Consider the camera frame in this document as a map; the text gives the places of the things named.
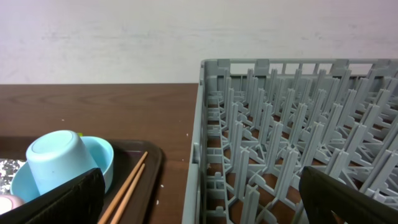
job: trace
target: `dish rack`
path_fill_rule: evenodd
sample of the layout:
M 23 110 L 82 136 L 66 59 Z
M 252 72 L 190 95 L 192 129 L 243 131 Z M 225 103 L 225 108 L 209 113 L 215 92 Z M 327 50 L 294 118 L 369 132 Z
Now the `dish rack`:
M 397 84 L 398 60 L 202 61 L 182 223 L 278 223 L 278 204 L 307 223 L 304 166 L 398 209 Z

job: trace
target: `light blue bowl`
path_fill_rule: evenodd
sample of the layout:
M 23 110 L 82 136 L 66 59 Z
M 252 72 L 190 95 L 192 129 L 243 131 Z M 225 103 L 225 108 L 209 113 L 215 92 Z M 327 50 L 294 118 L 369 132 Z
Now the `light blue bowl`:
M 98 137 L 83 136 L 81 140 L 90 152 L 97 166 L 101 169 L 105 180 L 106 193 L 112 184 L 113 178 L 113 148 L 109 142 Z M 15 174 L 11 182 L 11 194 L 20 197 L 25 203 L 40 196 L 28 162 Z

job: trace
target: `wooden chopsticks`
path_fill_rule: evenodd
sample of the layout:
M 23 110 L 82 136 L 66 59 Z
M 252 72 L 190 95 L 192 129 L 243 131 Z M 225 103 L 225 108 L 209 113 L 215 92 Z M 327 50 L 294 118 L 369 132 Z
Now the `wooden chopsticks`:
M 142 157 L 139 159 L 138 163 L 133 168 L 133 170 L 131 171 L 131 173 L 127 177 L 126 181 L 124 181 L 122 187 L 119 189 L 119 192 L 113 198 L 112 202 L 109 204 L 109 206 L 105 210 L 103 216 L 98 221 L 98 224 L 105 224 L 108 221 L 109 217 L 111 216 L 111 214 L 112 214 L 113 210 L 115 209 L 116 205 L 118 204 L 118 202 L 120 201 L 121 197 L 125 193 L 126 189 L 130 186 L 129 189 L 127 190 L 127 193 L 124 196 L 124 198 L 123 198 L 118 210 L 116 211 L 111 223 L 115 224 L 115 223 L 117 223 L 120 220 L 121 215 L 123 214 L 123 211 L 126 208 L 126 205 L 127 205 L 128 201 L 129 201 L 134 189 L 136 188 L 138 180 L 141 177 L 142 171 L 144 170 L 145 164 L 142 164 L 142 163 L 144 162 L 144 160 L 147 157 L 147 155 L 148 155 L 148 152 L 145 152 L 144 155 L 142 155 Z

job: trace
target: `aluminum foil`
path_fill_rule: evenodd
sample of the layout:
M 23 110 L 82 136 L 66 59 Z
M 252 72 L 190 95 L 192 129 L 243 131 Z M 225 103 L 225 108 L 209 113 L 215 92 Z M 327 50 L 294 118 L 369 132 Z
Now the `aluminum foil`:
M 0 194 L 11 194 L 12 179 L 25 162 L 20 159 L 0 159 Z

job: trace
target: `wooden table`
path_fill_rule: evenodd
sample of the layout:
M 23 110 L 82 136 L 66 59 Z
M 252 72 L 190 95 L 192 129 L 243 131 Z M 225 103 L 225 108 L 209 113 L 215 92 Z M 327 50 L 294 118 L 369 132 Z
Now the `wooden table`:
M 1 85 L 0 136 L 69 129 L 151 141 L 165 163 L 148 222 L 181 223 L 196 95 L 197 84 Z

